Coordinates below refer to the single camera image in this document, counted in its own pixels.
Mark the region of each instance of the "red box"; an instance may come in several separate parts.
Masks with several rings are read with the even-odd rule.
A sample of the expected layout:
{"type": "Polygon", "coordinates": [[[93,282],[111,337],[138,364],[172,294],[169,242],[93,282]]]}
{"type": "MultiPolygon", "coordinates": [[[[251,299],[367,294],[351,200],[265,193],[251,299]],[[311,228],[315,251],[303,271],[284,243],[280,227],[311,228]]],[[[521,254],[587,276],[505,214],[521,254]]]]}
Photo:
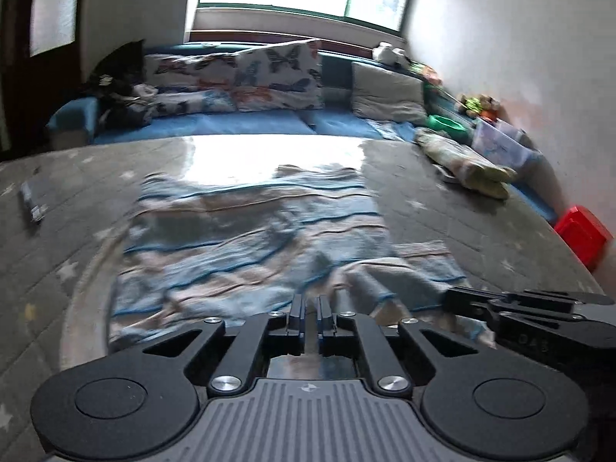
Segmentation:
{"type": "Polygon", "coordinates": [[[610,231],[586,207],[576,205],[558,221],[554,230],[589,271],[602,259],[613,239],[610,231]]]}

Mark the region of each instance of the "metal screw head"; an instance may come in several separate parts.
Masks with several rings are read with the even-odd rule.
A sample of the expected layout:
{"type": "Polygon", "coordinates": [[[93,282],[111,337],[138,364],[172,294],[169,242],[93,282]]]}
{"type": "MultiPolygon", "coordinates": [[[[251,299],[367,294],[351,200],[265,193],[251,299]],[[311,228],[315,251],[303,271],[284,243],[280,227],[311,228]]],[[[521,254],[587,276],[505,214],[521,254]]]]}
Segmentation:
{"type": "Polygon", "coordinates": [[[215,390],[229,392],[231,390],[239,389],[241,386],[241,380],[237,377],[233,377],[232,375],[220,375],[219,377],[214,377],[212,379],[211,385],[215,390]]]}
{"type": "Polygon", "coordinates": [[[379,380],[378,384],[381,389],[390,391],[402,390],[408,387],[408,381],[399,375],[387,375],[379,380]]]}

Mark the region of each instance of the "blue striped blanket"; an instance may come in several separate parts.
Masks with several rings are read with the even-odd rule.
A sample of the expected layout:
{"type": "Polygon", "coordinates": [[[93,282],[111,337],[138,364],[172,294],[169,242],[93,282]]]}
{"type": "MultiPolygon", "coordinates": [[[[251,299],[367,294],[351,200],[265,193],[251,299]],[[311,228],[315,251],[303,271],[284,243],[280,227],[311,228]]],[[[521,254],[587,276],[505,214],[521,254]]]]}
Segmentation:
{"type": "Polygon", "coordinates": [[[285,166],[266,182],[204,186],[146,177],[124,239],[112,348],[206,316],[241,325],[297,293],[395,323],[434,307],[464,274],[441,242],[393,245],[353,169],[285,166]],[[338,288],[349,297],[336,298],[338,288]]]}

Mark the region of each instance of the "gray ribbed plate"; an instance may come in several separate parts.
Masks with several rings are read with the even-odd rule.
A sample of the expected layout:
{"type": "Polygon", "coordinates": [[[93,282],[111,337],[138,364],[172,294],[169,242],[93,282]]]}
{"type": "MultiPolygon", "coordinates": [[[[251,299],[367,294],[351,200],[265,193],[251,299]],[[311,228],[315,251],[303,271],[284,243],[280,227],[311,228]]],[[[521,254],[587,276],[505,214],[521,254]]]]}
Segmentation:
{"type": "MultiPolygon", "coordinates": [[[[261,379],[211,401],[192,430],[144,462],[468,462],[430,435],[402,400],[359,380],[261,379]]],[[[574,462],[560,456],[554,462],[574,462]]]]}

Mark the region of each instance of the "circular black pad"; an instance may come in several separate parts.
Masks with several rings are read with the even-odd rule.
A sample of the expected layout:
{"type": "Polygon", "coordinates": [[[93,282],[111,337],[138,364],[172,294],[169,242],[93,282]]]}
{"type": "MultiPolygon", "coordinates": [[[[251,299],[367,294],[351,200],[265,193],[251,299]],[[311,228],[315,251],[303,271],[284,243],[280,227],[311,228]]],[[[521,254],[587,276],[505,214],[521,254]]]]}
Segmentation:
{"type": "Polygon", "coordinates": [[[532,417],[545,405],[541,389],[516,379],[488,380],[475,389],[473,396],[484,412],[503,419],[532,417]]]}
{"type": "Polygon", "coordinates": [[[117,419],[136,412],[146,400],[147,391],[126,379],[101,379],[77,391],[75,406],[96,419],[117,419]]]}
{"type": "Polygon", "coordinates": [[[33,425],[44,445],[67,458],[127,460],[151,453],[180,435],[198,412],[184,366],[136,348],[71,368],[35,393],[33,425]]]}
{"type": "Polygon", "coordinates": [[[586,396],[567,376],[492,349],[440,361],[421,411],[445,441],[506,461],[563,452],[588,421],[586,396]]]}

